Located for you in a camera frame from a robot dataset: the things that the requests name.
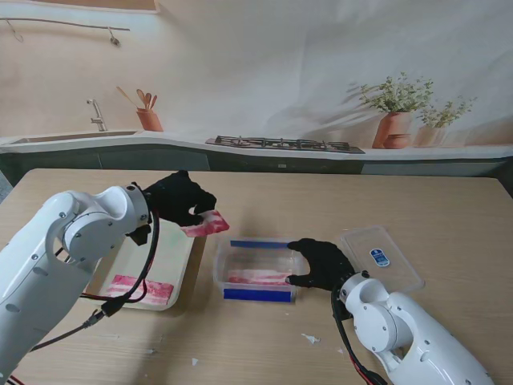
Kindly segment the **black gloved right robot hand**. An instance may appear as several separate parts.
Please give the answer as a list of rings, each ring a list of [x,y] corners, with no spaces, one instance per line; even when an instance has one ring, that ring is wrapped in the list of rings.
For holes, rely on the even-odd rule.
[[[286,281],[293,286],[331,291],[356,274],[346,255],[333,243],[302,238],[288,243],[309,264],[305,275],[289,275]]]

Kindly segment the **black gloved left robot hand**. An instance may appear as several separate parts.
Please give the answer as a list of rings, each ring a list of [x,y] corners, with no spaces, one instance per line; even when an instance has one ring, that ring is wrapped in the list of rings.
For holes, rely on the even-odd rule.
[[[216,206],[215,196],[192,181],[184,170],[155,182],[143,194],[149,209],[181,227],[200,225],[204,220],[200,214]]]

